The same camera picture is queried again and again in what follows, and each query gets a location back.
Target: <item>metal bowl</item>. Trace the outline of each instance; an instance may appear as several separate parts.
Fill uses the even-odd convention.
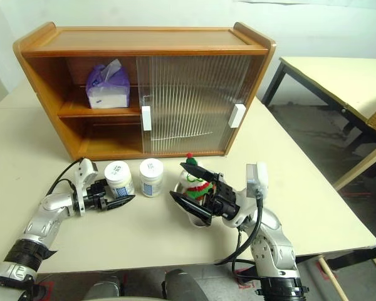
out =
[[[174,192],[176,193],[184,193],[184,187],[181,185],[181,183],[177,183],[174,187]],[[194,216],[193,214],[190,214],[189,212],[185,211],[180,205],[178,205],[178,207],[183,210],[187,215],[188,215],[188,218],[189,218],[189,221],[191,222],[191,224],[193,224],[195,227],[197,228],[205,228],[205,227],[208,227],[207,224],[205,224],[200,218],[197,218],[196,216]]]

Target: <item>gray floor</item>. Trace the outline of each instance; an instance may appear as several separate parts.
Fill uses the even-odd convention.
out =
[[[280,124],[294,138],[326,178],[333,182],[349,170],[376,145],[363,145],[355,153],[344,151],[345,146],[358,132],[346,136],[342,133],[345,120],[334,112],[318,107],[285,105],[274,107],[272,112]],[[344,200],[376,236],[376,176],[372,172],[358,177],[341,192]],[[309,286],[310,301],[340,300],[331,282],[321,272],[316,260],[311,259],[298,265],[304,285]],[[263,300],[255,295],[257,281],[242,287],[233,279],[230,267],[195,265],[182,267],[202,287],[209,300]],[[129,296],[161,297],[160,284],[165,272],[172,267],[122,270],[95,273],[67,273],[40,275],[42,284],[50,289],[46,300],[81,300],[96,281],[109,275],[117,275],[123,282],[125,294]],[[338,281],[350,300],[376,300],[376,266],[372,261],[343,268],[336,273]]]

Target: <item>white plastic container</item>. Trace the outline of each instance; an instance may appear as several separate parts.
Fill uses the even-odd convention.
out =
[[[142,193],[150,198],[159,195],[162,190],[163,163],[150,158],[139,165]]]
[[[130,168],[124,161],[113,161],[106,166],[105,178],[116,198],[135,193]]]

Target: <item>white table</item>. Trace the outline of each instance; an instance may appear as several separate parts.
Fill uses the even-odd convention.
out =
[[[230,254],[236,230],[225,227],[220,218],[210,228],[194,228],[169,196],[183,160],[162,159],[165,179],[159,197],[145,198],[137,192],[122,208],[90,211],[64,221],[51,248],[59,252],[45,260],[39,272],[212,263]],[[266,206],[278,215],[297,255],[376,245],[373,234],[258,100],[252,103],[229,155],[200,160],[223,172],[237,189],[245,185],[246,163],[266,161]],[[137,186],[141,160],[127,162]],[[0,261],[69,163],[34,92],[22,83],[0,103]],[[98,178],[107,164],[98,162]],[[243,257],[251,257],[249,250]]]

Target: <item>tabletop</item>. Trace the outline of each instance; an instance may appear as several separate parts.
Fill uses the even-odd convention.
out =
[[[212,263],[234,251],[235,229],[224,226],[220,218],[214,218],[208,228],[195,228],[169,196],[184,159],[161,159],[164,186],[156,198],[146,198],[139,191],[142,160],[125,160],[135,183],[135,199],[109,212],[92,210],[66,219],[51,247],[58,252],[42,263],[39,272]],[[297,255],[376,245],[373,234],[257,99],[228,156],[198,159],[206,168],[223,172],[237,190],[244,188],[247,163],[266,162],[265,206],[279,217]],[[36,95],[23,82],[0,103],[0,261],[69,163]],[[98,179],[108,163],[97,162]],[[251,258],[249,250],[242,257]]]
[[[376,59],[283,56],[280,60],[361,120],[376,112]]]

